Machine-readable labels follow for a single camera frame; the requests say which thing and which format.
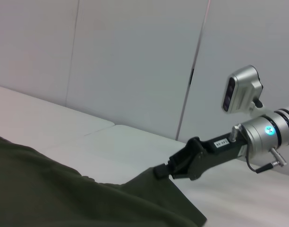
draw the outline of green fabric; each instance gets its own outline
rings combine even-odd
[[[0,138],[0,227],[200,227],[205,222],[172,181],[157,181],[151,168],[123,185],[101,184]]]

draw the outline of white table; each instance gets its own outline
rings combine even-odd
[[[127,126],[113,126],[44,151],[48,157],[102,183],[125,183],[166,162],[185,144]],[[208,218],[207,227],[289,227],[289,176],[257,175],[233,160],[196,181],[174,180]]]
[[[114,123],[0,87],[0,136],[38,151]]]

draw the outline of white wall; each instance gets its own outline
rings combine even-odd
[[[221,110],[227,76],[249,64],[256,67],[264,85],[261,101],[273,110],[288,106],[289,0],[211,2],[180,141],[194,136],[208,140],[249,119]],[[289,163],[289,148],[280,151]],[[270,160],[269,154],[253,163],[263,165]],[[276,170],[289,174],[289,164]]]
[[[0,86],[65,104],[78,0],[0,0]]]
[[[207,0],[81,0],[67,106],[175,138]]]

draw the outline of label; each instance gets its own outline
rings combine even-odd
[[[223,140],[214,142],[214,144],[215,144],[216,148],[220,148],[222,146],[230,144],[230,142],[227,139],[223,139]]]

